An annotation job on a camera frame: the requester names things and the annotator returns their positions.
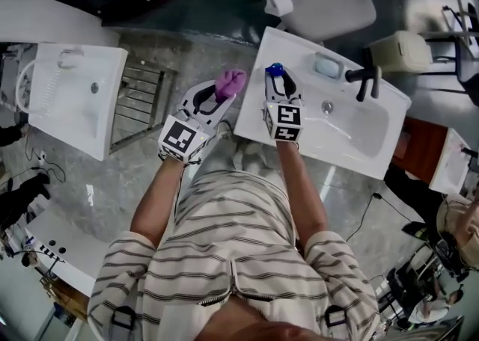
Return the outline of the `black bag green stripe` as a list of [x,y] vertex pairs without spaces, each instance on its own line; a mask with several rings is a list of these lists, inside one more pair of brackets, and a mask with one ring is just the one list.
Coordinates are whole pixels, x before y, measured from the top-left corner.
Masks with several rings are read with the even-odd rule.
[[417,239],[427,238],[427,225],[417,221],[412,221],[406,224],[402,231]]

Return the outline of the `black chair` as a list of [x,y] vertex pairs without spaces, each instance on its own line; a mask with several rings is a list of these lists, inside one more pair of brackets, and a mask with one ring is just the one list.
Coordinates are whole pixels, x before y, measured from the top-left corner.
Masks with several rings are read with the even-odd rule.
[[446,64],[454,63],[453,71],[425,72],[422,76],[454,76],[457,78],[461,90],[446,88],[431,88],[430,91],[443,93],[465,94],[479,107],[479,54],[475,56],[469,48],[469,38],[462,38],[458,35],[443,34],[438,37],[427,37],[425,41],[429,45],[452,45],[454,55],[434,55],[433,63]]

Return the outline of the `person's striped cream shirt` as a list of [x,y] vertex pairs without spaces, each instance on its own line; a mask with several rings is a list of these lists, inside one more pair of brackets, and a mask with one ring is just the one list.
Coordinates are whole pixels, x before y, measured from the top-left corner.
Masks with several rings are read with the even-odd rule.
[[[113,241],[88,318],[104,341],[193,341],[232,295],[269,320],[346,341],[369,341],[379,324],[374,291],[344,239],[319,232],[298,251],[286,194],[239,171],[193,182],[160,246],[132,232]],[[345,325],[327,327],[331,305],[345,310]],[[136,313],[133,331],[111,324],[121,306]]]

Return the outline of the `white sink on wooden cabinet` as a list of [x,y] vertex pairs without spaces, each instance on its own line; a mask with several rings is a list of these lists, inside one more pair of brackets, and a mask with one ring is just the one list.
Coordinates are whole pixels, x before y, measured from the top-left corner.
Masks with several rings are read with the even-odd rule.
[[429,188],[446,195],[459,194],[469,169],[471,156],[464,150],[469,146],[452,128],[449,128]]

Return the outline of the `plain white counter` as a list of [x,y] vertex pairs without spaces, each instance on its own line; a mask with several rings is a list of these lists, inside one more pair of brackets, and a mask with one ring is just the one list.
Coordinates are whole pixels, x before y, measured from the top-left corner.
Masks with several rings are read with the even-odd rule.
[[0,43],[118,46],[102,20],[55,0],[0,0]]

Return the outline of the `purple cloth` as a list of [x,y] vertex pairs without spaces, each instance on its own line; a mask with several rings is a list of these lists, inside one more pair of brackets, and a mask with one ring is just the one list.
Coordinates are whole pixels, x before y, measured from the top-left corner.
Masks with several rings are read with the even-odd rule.
[[215,98],[218,103],[224,102],[231,96],[237,95],[247,80],[243,70],[227,70],[215,81]]

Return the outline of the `brown wooden cabinet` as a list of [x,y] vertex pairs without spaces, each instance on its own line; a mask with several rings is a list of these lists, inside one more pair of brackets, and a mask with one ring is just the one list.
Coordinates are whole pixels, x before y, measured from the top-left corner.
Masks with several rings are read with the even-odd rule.
[[430,184],[447,134],[445,126],[406,117],[391,163]]

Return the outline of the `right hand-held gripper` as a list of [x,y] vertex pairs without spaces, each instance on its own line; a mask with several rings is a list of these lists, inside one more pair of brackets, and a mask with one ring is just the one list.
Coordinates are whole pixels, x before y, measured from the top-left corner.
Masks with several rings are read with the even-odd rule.
[[[285,96],[291,99],[297,91],[296,83],[288,73],[283,73],[281,77]],[[302,100],[279,100],[281,94],[271,73],[265,73],[265,95],[262,112],[270,138],[274,141],[297,142],[303,130]]]

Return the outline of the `person's left forearm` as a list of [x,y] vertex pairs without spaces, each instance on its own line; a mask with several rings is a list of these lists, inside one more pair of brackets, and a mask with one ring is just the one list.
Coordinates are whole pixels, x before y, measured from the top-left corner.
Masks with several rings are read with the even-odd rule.
[[167,156],[133,215],[130,231],[142,235],[154,247],[161,242],[167,227],[183,169],[182,162]]

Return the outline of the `steel sink stand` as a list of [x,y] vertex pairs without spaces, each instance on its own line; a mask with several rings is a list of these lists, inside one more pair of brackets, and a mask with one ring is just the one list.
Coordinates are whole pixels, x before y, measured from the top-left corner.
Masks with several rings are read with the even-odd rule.
[[127,61],[114,110],[111,154],[163,127],[176,80],[176,70],[134,58]]

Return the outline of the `person's right forearm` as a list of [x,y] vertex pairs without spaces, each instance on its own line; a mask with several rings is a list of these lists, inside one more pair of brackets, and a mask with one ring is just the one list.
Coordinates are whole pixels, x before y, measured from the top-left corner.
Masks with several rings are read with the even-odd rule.
[[293,142],[276,143],[281,170],[287,188],[290,211],[302,249],[316,233],[328,229],[325,207],[308,175],[306,165]]

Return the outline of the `white sink with black faucet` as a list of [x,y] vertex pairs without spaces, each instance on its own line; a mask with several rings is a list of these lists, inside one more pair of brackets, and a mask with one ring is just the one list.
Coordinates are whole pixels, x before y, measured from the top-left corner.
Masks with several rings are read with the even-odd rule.
[[379,96],[356,95],[360,82],[344,77],[332,80],[315,70],[317,58],[341,62],[345,70],[360,65],[332,50],[301,37],[267,27],[245,89],[234,133],[267,145],[275,145],[263,121],[265,69],[278,62],[295,76],[301,90],[302,132],[299,152],[375,179],[383,179],[392,160],[411,99],[382,80]]

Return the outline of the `blue bottle cap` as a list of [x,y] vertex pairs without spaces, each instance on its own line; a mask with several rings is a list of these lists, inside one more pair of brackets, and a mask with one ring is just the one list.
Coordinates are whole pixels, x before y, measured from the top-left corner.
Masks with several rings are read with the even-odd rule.
[[276,62],[265,68],[266,88],[271,89],[271,93],[283,96],[281,86],[283,85],[284,68],[283,65]]

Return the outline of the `person's chin and neck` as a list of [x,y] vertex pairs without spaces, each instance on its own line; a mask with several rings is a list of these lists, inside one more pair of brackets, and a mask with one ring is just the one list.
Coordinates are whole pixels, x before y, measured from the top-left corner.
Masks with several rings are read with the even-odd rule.
[[230,298],[195,341],[334,341],[287,322],[271,322],[236,296]]

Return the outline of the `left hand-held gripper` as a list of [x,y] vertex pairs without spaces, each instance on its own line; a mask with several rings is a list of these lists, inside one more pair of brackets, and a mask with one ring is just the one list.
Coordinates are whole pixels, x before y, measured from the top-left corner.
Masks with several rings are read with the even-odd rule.
[[193,162],[213,139],[213,126],[217,125],[236,99],[230,96],[217,102],[214,83],[200,83],[187,90],[181,107],[168,115],[159,136],[161,154],[182,163]]

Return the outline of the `black faucet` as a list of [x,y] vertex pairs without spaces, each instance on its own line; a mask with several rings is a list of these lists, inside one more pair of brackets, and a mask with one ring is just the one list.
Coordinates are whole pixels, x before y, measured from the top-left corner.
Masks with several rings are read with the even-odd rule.
[[360,70],[347,70],[345,72],[345,79],[349,82],[361,82],[359,92],[356,95],[358,102],[363,102],[367,93],[367,82],[371,80],[372,86],[370,96],[374,99],[379,98],[379,81],[382,78],[382,69],[377,66],[370,68],[363,68]]

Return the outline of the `person's grey trousers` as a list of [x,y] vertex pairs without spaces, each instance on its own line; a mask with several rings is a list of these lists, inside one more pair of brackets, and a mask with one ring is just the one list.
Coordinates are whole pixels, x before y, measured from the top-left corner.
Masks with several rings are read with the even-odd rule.
[[282,191],[286,191],[281,172],[270,168],[265,161],[263,145],[232,134],[231,138],[214,139],[211,150],[202,160],[192,177],[195,182],[207,173],[215,171],[244,171],[263,177]]

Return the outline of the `beige trash bin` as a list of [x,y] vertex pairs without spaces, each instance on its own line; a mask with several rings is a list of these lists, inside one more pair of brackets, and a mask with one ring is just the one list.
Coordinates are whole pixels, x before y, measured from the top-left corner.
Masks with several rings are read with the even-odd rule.
[[396,31],[370,43],[367,49],[373,65],[383,73],[425,73],[433,62],[427,41],[411,31]]

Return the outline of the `white counter with black marks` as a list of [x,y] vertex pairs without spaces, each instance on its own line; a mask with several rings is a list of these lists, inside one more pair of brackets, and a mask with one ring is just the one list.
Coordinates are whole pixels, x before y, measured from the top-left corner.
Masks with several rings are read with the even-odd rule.
[[40,264],[90,297],[109,245],[84,233],[52,209],[40,213],[25,231]]

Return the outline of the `grey soap dish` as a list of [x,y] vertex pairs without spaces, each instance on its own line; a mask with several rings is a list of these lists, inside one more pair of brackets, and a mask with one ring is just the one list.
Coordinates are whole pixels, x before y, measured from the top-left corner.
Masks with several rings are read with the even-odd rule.
[[344,64],[321,52],[314,54],[314,71],[330,79],[339,79],[344,71]]

